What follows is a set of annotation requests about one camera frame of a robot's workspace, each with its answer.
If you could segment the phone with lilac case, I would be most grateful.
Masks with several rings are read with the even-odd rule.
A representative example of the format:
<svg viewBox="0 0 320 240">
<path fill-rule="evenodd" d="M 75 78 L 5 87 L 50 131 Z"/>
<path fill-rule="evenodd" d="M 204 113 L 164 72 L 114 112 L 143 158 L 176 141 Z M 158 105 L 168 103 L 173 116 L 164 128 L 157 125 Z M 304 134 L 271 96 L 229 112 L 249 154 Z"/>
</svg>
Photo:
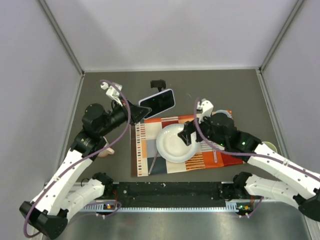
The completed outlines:
<svg viewBox="0 0 320 240">
<path fill-rule="evenodd" d="M 172 109 L 176 105 L 174 91 L 170 88 L 165 89 L 139 100 L 138 105 L 141 107 L 151 108 L 151 112 L 144 117 L 144 119 L 150 119 Z"/>
</svg>

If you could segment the black phone stand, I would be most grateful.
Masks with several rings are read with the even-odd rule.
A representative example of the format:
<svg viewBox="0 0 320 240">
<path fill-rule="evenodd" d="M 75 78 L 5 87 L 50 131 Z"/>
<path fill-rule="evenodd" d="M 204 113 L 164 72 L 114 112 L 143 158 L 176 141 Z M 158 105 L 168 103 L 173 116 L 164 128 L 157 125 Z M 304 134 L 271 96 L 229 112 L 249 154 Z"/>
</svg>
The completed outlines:
<svg viewBox="0 0 320 240">
<path fill-rule="evenodd" d="M 161 92 L 163 90 L 165 90 L 167 88 L 167 84 L 166 81 L 163 79 L 159 79 L 159 80 L 151 80 L 150 81 L 150 87 L 152 89 L 157 89 L 158 92 Z"/>
</svg>

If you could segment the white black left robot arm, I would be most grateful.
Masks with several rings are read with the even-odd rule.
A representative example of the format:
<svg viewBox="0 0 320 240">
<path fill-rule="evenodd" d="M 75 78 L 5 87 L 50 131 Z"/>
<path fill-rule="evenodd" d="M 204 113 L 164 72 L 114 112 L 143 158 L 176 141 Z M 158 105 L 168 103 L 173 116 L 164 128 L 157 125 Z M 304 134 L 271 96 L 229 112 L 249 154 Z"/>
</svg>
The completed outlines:
<svg viewBox="0 0 320 240">
<path fill-rule="evenodd" d="M 30 225 L 54 240 L 86 205 L 100 197 L 109 198 L 114 187 L 104 173 L 95 174 L 87 185 L 75 192 L 69 191 L 97 155 L 113 146 L 113 143 L 106 141 L 105 135 L 123 123 L 127 126 L 139 123 L 151 111 L 149 107 L 124 101 L 116 103 L 111 111 L 105 111 L 99 103 L 89 105 L 82 117 L 82 130 L 56 173 L 32 201 L 21 204 L 19 211 L 24 217 L 24 235 L 31 237 L 27 232 Z"/>
</svg>

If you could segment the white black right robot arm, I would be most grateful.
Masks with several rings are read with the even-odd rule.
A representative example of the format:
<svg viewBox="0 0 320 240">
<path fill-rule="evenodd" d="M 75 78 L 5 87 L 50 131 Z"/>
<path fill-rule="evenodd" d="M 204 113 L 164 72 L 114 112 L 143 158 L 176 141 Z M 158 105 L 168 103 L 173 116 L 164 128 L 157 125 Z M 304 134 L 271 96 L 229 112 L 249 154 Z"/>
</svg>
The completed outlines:
<svg viewBox="0 0 320 240">
<path fill-rule="evenodd" d="M 212 148 L 223 147 L 221 153 L 241 159 L 245 163 L 276 177 L 276 181 L 241 172 L 233 179 L 233 192 L 239 198 L 260 196 L 286 203 L 303 215 L 320 220 L 320 175 L 307 170 L 276 153 L 262 141 L 236 128 L 234 120 L 224 113 L 215 113 L 187 121 L 177 135 L 186 146 L 205 141 Z"/>
</svg>

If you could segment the white ceramic plate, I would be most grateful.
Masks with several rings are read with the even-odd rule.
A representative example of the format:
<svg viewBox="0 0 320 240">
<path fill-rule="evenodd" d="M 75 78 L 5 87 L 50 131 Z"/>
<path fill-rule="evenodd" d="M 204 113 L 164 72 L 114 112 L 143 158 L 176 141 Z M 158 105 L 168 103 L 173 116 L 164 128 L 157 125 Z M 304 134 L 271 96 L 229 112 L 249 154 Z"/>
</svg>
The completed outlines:
<svg viewBox="0 0 320 240">
<path fill-rule="evenodd" d="M 156 138 L 158 153 L 165 160 L 172 163 L 183 163 L 191 159 L 199 150 L 200 143 L 185 145 L 178 137 L 178 133 L 184 128 L 183 124 L 170 124 L 164 127 Z"/>
</svg>

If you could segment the blue grey mug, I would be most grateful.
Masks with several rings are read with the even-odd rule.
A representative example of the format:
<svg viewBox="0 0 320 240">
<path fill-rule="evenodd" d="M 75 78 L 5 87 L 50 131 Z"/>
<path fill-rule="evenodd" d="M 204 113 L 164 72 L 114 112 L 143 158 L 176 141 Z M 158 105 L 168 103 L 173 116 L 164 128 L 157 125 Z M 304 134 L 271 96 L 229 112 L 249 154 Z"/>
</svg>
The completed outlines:
<svg viewBox="0 0 320 240">
<path fill-rule="evenodd" d="M 220 110 L 215 111 L 215 114 L 224 114 L 228 118 L 232 118 L 232 115 L 227 110 L 220 109 Z"/>
</svg>

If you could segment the pink ceramic mug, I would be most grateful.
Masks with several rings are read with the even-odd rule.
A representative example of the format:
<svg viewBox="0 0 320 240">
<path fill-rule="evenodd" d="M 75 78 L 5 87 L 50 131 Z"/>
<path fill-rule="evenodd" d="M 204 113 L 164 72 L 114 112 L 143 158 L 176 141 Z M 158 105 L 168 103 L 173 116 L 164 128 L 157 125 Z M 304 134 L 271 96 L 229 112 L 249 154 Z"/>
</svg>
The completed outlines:
<svg viewBox="0 0 320 240">
<path fill-rule="evenodd" d="M 108 140 L 106 139 L 105 136 L 103 137 L 103 139 L 105 140 L 105 145 L 104 145 L 104 148 L 105 148 L 106 146 L 109 145 L 109 142 L 108 142 Z M 97 157 L 98 157 L 98 158 L 105 158 L 105 157 L 107 157 L 108 155 L 113 155 L 114 153 L 115 153 L 115 151 L 114 151 L 111 147 L 108 147 L 108 148 L 106 148 L 105 150 L 101 151 L 101 152 L 97 155 Z"/>
</svg>

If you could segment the colourful patterned placemat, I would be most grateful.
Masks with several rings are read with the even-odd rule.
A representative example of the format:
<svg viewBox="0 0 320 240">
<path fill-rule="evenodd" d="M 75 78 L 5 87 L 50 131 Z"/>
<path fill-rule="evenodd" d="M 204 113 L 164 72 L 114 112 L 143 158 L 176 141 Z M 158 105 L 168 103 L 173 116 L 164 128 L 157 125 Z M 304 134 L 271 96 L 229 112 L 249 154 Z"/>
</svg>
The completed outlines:
<svg viewBox="0 0 320 240">
<path fill-rule="evenodd" d="M 195 142 L 195 133 L 191 135 L 191 145 L 185 145 L 178 132 L 193 118 L 192 115 L 149 118 L 131 126 L 131 176 L 183 173 L 244 163 L 214 150 L 204 141 Z"/>
</svg>

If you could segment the green mug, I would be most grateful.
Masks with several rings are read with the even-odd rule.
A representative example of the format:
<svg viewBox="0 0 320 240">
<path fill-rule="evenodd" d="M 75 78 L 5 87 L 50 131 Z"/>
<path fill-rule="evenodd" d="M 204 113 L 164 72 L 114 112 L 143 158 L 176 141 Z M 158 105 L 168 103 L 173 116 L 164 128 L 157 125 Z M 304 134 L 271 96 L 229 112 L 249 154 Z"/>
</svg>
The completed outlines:
<svg viewBox="0 0 320 240">
<path fill-rule="evenodd" d="M 269 151 L 278 153 L 277 147 L 276 147 L 273 143 L 271 143 L 271 142 L 269 142 L 269 141 L 263 141 L 263 142 L 262 142 L 262 145 L 263 145 L 263 147 L 264 147 L 265 149 L 268 149 Z"/>
</svg>

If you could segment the pink handled fork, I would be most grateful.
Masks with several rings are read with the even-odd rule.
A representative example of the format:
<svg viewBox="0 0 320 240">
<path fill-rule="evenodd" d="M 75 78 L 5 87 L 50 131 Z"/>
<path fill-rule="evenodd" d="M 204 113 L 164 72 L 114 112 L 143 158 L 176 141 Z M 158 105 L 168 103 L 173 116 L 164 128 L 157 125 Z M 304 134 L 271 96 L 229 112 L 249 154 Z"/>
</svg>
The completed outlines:
<svg viewBox="0 0 320 240">
<path fill-rule="evenodd" d="M 214 162 L 218 163 L 218 155 L 217 155 L 217 151 L 215 149 L 212 150 L 213 152 L 213 158 L 214 158 Z"/>
</svg>

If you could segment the pink handled knife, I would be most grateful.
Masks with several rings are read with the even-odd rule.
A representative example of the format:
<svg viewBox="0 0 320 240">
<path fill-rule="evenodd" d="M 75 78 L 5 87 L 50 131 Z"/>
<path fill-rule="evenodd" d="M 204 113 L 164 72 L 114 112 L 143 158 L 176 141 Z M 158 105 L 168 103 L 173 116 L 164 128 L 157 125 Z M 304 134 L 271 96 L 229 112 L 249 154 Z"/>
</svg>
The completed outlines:
<svg viewBox="0 0 320 240">
<path fill-rule="evenodd" d="M 153 170 L 154 165 L 155 165 L 155 163 L 156 163 L 156 160 L 157 160 L 158 154 L 159 154 L 159 151 L 157 150 L 157 152 L 156 152 L 156 154 L 155 154 L 155 156 L 154 156 L 154 158 L 153 158 L 153 160 L 152 160 L 152 163 L 151 163 L 150 169 L 148 170 L 148 175 L 151 175 L 151 173 L 152 173 L 152 170 Z"/>
</svg>

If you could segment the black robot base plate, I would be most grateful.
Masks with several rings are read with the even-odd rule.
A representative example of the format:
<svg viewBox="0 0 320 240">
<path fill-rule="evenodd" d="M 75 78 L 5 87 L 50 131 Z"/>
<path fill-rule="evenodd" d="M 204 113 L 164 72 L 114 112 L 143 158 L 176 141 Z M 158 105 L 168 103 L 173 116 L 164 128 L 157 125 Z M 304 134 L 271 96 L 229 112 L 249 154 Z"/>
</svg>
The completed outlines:
<svg viewBox="0 0 320 240">
<path fill-rule="evenodd" d="M 105 187 L 102 199 L 137 199 L 138 197 L 200 197 L 213 200 L 258 199 L 245 190 L 236 190 L 232 182 L 114 182 Z"/>
</svg>

